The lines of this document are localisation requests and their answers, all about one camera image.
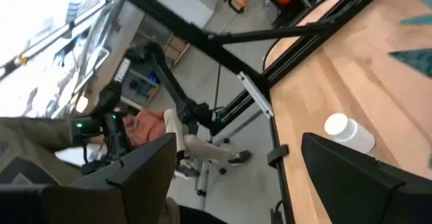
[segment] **chair wheel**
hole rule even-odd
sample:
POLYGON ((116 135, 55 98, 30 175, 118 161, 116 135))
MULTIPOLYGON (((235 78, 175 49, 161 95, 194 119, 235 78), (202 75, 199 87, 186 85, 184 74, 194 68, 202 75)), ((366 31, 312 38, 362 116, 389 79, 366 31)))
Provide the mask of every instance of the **chair wheel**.
POLYGON ((198 194, 198 196, 202 196, 202 197, 205 197, 207 195, 207 193, 204 190, 197 190, 196 194, 198 194))

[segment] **pink shirt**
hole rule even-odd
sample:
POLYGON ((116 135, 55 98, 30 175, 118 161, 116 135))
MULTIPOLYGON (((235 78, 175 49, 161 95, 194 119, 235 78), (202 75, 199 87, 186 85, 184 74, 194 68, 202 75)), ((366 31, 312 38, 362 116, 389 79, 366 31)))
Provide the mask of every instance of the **pink shirt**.
POLYGON ((126 133, 133 147, 156 140, 165 134, 164 112, 142 109, 136 116, 123 118, 126 133))

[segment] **gray floor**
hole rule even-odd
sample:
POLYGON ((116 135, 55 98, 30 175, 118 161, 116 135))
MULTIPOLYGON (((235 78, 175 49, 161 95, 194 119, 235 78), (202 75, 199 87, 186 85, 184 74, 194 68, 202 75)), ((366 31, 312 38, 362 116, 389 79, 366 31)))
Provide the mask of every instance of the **gray floor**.
MULTIPOLYGON (((246 32, 270 28, 271 20, 274 19, 271 14, 273 8, 270 11, 265 9, 264 1, 249 0, 248 11, 238 16, 226 4, 221 5, 206 29, 215 32, 246 32)), ((263 57, 272 42, 267 40, 242 43, 230 45, 227 49, 261 72, 263 57)), ((175 68, 174 74, 189 97, 199 103, 205 101, 213 107, 217 69, 218 63, 192 48, 175 68)), ((227 105, 242 90, 243 87, 237 77, 222 68, 217 105, 227 105)), ((166 109, 172 106, 173 101, 163 88, 148 107, 166 109)), ((249 108, 220 135, 235 129, 257 110, 256 105, 249 108)), ((198 136, 207 139, 209 133, 204 127, 200 127, 198 136)), ((276 171, 267 166, 267 153, 272 149, 267 118, 261 115, 235 135, 230 145, 223 147, 233 150, 248 149, 254 155, 249 164, 229 168, 226 175, 220 175, 218 168, 211 166, 205 210, 228 223, 270 223, 269 209, 275 206, 281 195, 276 171)), ((200 208, 200 198, 194 191, 193 180, 173 180, 168 195, 180 204, 200 208)))

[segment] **black shoe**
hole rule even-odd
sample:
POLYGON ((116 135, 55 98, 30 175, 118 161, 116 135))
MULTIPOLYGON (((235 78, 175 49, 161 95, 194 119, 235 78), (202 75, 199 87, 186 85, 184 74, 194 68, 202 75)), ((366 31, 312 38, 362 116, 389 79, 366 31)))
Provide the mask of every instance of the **black shoe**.
POLYGON ((242 152, 239 153, 234 153, 232 155, 231 160, 228 161, 228 163, 231 164, 231 166, 240 166, 243 164, 246 164, 247 162, 249 162, 250 158, 252 156, 252 153, 250 153, 250 151, 248 150, 243 150, 242 152))
POLYGON ((200 171, 196 170, 186 159, 182 159, 180 164, 175 167, 175 176, 184 179, 193 179, 200 176, 200 171))

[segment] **wooden table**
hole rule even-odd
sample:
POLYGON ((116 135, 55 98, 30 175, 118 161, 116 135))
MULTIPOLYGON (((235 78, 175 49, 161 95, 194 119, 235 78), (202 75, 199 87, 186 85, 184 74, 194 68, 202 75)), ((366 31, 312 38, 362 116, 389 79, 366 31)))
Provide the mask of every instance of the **wooden table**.
MULTIPOLYGON (((328 0, 300 24, 318 20, 328 0)), ((374 156, 432 179, 432 80, 392 59, 390 51, 432 47, 432 26, 403 26, 402 19, 432 13, 418 0, 374 0, 271 89, 283 160, 297 224, 330 223, 300 150, 302 134, 327 137, 324 122, 343 112, 376 139, 374 156)), ((296 38, 270 51, 266 67, 296 38)))

